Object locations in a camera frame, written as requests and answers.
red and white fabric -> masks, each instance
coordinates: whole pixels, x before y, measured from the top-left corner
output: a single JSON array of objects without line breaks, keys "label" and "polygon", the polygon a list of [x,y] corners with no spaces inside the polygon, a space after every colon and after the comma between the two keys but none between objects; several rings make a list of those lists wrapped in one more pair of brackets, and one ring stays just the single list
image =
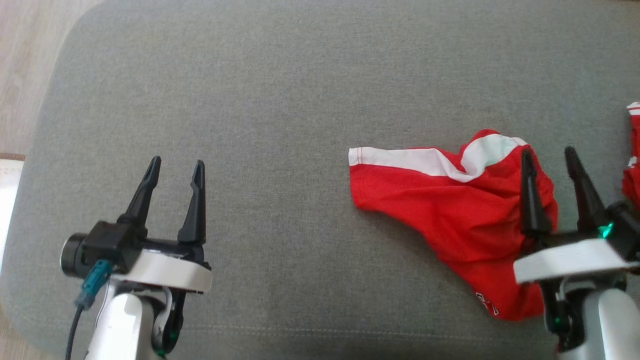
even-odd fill
[{"label": "red and white fabric", "polygon": [[636,101],[627,106],[631,121],[631,159],[622,177],[622,192],[631,200],[636,208],[640,208],[640,168],[637,157],[640,149],[640,102]]},{"label": "red and white fabric", "polygon": [[[524,149],[533,153],[522,139],[492,130],[478,132],[458,154],[433,147],[357,147],[349,150],[351,196],[357,208],[380,211],[420,231],[491,315],[540,315],[538,285],[518,285],[513,273],[514,260],[531,246],[520,234]],[[542,203],[555,227],[554,187],[533,158]]]}]

gray fabric surface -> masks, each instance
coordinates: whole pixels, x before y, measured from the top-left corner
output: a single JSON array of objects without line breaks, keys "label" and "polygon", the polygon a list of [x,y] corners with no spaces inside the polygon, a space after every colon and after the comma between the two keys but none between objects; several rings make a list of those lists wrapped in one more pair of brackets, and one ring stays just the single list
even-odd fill
[{"label": "gray fabric surface", "polygon": [[62,354],[80,282],[59,270],[61,246],[114,220],[159,154],[150,236],[175,237],[203,159],[214,272],[211,293],[188,298],[171,358],[550,358],[541,319],[490,318],[416,232],[353,207],[347,149],[455,151],[484,127],[520,136],[569,228],[565,145],[604,201],[621,197],[625,106],[640,97],[638,19],[640,4],[624,1],[99,6],[69,34],[42,107],[3,309]]}]

green led indicator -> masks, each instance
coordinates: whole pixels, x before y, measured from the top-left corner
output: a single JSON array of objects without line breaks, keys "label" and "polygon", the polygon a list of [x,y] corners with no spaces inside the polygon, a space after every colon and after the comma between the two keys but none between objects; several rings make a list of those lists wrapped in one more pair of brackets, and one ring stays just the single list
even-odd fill
[{"label": "green led indicator", "polygon": [[598,227],[598,234],[600,234],[600,238],[601,239],[606,239],[607,236],[609,236],[609,234],[611,234],[612,230],[613,230],[613,223],[610,222],[609,225],[599,226]]}]

white trim on red fabric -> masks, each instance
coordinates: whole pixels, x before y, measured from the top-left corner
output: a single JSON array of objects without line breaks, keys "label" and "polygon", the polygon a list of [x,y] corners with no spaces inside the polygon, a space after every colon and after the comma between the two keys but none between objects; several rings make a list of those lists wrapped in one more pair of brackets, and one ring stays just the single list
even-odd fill
[{"label": "white trim on red fabric", "polygon": [[485,168],[504,160],[513,149],[527,143],[521,138],[490,134],[472,141],[464,150],[458,170],[438,149],[349,149],[349,166],[364,164],[415,170],[429,176],[447,176],[461,183],[478,178]]}]

teal cable plug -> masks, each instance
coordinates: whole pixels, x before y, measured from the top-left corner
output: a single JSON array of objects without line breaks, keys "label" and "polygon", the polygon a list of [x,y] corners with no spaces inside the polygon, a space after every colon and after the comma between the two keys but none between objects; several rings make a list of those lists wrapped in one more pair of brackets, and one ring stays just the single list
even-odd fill
[{"label": "teal cable plug", "polygon": [[84,279],[82,292],[78,295],[74,304],[83,309],[89,309],[93,305],[98,291],[107,283],[112,272],[113,266],[109,261],[98,260],[89,275]]}]

